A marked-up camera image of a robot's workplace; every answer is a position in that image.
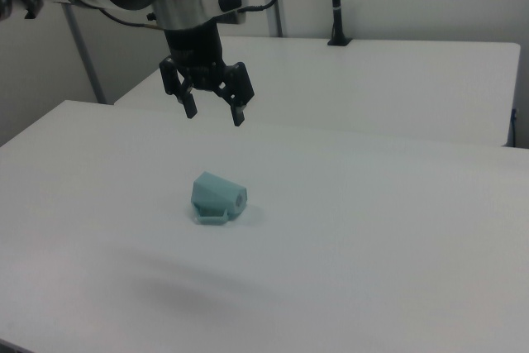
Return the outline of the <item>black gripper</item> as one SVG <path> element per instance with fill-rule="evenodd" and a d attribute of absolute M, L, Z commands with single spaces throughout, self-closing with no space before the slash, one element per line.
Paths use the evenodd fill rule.
<path fill-rule="evenodd" d="M 245 107 L 255 92 L 244 63 L 224 63 L 217 23 L 209 21 L 187 30 L 164 30 L 164 35 L 170 50 L 170 57 L 159 64 L 165 92 L 175 96 L 186 117 L 192 119 L 198 113 L 192 88 L 213 91 L 230 106 L 233 123 L 240 126 L 245 120 Z"/>

